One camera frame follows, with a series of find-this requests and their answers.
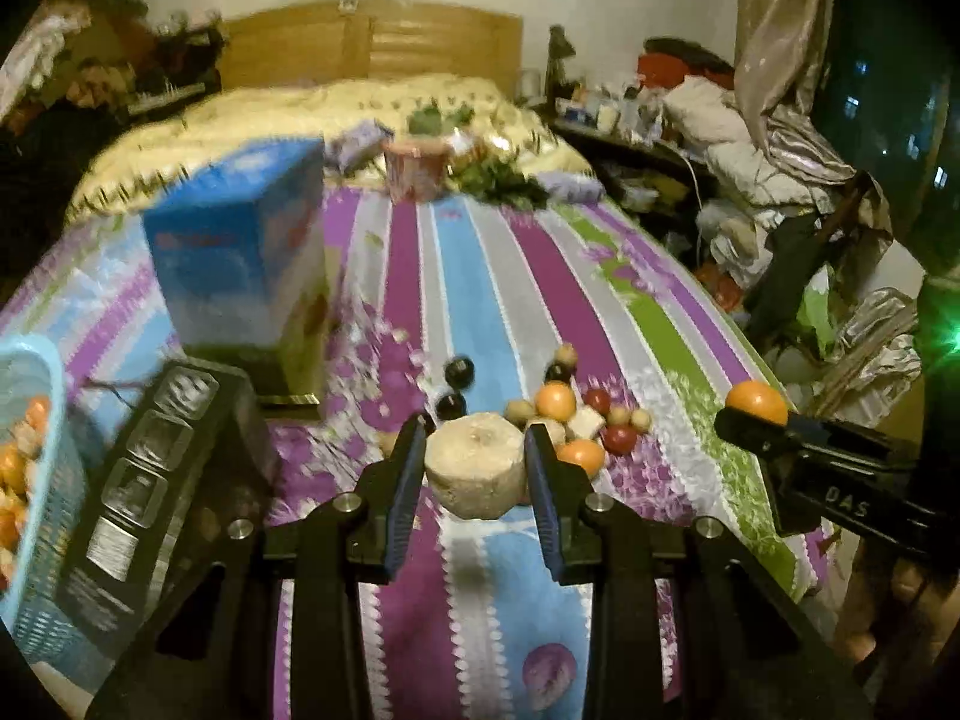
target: blue plastic basket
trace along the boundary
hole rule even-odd
[[[35,395],[51,409],[38,459],[30,517],[16,553],[13,583],[0,596],[0,619],[27,661],[51,661],[78,635],[56,607],[56,581],[86,495],[80,454],[66,426],[64,365],[42,336],[0,338],[0,435],[23,418]]]

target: wooden headboard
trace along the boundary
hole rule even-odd
[[[226,24],[218,68],[224,89],[398,79],[453,73],[491,79],[512,95],[523,20],[457,5],[360,0],[291,5]]]

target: metal bolt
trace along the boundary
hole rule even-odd
[[[700,517],[695,523],[694,527],[704,538],[718,538],[723,536],[726,528],[724,524],[719,519],[714,519],[713,517]]]
[[[589,495],[584,498],[584,503],[587,504],[587,508],[592,512],[608,512],[613,508],[613,498],[603,493],[589,493]]]
[[[253,533],[253,522],[248,519],[234,519],[227,525],[227,535],[234,541],[243,541],[251,533]]]
[[[362,503],[363,498],[356,493],[341,493],[333,499],[333,508],[337,509],[338,512],[349,514],[350,512],[356,512]]]

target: bedsheet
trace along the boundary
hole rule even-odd
[[[824,532],[777,538],[755,458],[712,431],[731,384],[765,368],[692,276],[616,208],[520,215],[465,196],[394,206],[339,189],[325,196],[323,222],[342,261],[325,421],[272,425],[284,463],[271,522],[352,488],[380,459],[376,431],[443,391],[449,357],[476,363],[469,410],[501,410],[536,390],[563,340],[580,354],[578,386],[606,386],[654,415],[651,434],[611,458],[597,488],[644,517],[720,517],[795,598],[817,583]],[[0,332],[28,331],[59,345],[78,441],[96,461],[126,407],[84,389],[85,378],[147,379],[179,354],[136,215],[65,234],[0,313]],[[283,720],[292,595],[287,581],[274,694]],[[376,717],[580,716],[590,587],[553,584],[531,509],[461,521],[424,488],[400,574],[360,596]],[[666,583],[659,606],[669,696],[679,683]]]

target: yellow quilt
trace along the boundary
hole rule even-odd
[[[146,208],[163,186],[251,140],[317,136],[331,140],[364,119],[378,119],[402,136],[407,118],[430,98],[436,98],[442,110],[472,105],[470,129],[509,141],[520,151],[517,167],[525,175],[589,170],[587,161],[555,137],[533,111],[517,108],[483,79],[431,74],[402,81],[339,81],[312,89],[238,89],[117,140],[80,180],[66,221]],[[358,180],[369,181],[363,176]]]

